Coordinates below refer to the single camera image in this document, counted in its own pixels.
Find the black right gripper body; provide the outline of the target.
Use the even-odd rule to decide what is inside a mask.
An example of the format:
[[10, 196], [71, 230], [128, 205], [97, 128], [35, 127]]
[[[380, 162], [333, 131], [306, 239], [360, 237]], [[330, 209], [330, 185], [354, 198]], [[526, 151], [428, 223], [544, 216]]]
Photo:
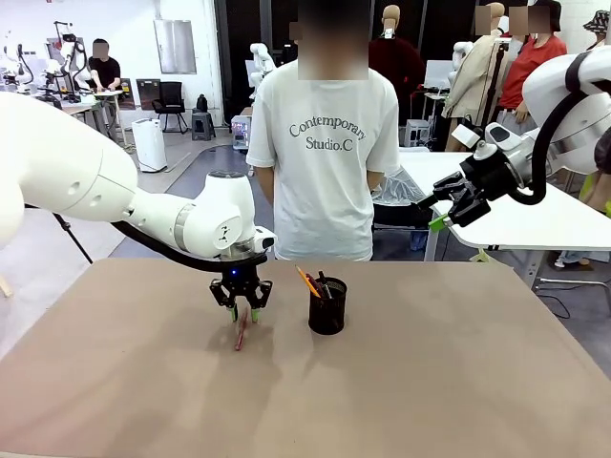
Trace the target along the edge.
[[501, 152], [477, 159], [475, 155], [461, 162], [463, 175], [469, 181], [478, 197], [486, 200], [496, 200], [514, 191], [518, 182], [514, 170]]

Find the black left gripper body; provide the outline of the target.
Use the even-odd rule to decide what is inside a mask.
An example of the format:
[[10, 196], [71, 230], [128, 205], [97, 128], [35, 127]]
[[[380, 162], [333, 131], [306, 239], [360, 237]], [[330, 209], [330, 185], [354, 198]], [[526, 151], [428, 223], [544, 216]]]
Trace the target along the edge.
[[222, 272], [221, 283], [227, 292], [252, 292], [259, 287], [256, 265], [234, 266]]

